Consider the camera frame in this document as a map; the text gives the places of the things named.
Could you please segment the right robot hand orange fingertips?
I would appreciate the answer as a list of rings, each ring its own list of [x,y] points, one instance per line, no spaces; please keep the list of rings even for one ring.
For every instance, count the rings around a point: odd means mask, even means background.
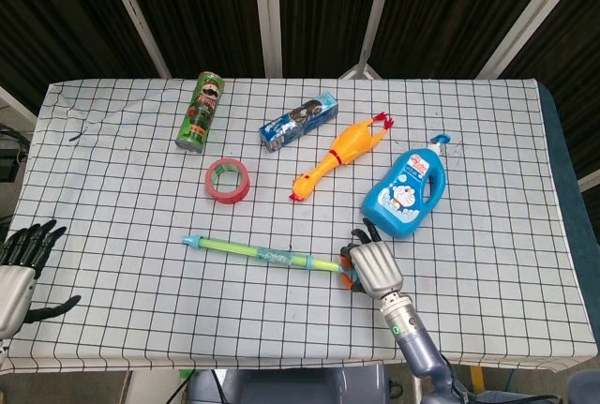
[[[361,292],[374,300],[401,292],[403,276],[390,247],[382,240],[375,225],[366,217],[367,232],[351,231],[359,243],[350,242],[340,249],[343,284],[351,292]]]

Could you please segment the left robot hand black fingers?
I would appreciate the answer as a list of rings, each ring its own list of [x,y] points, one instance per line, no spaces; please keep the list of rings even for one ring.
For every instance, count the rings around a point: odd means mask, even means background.
[[[1,340],[12,339],[24,324],[64,315],[81,300],[74,295],[55,307],[31,308],[32,298],[55,243],[67,228],[51,219],[13,233],[1,246]]]

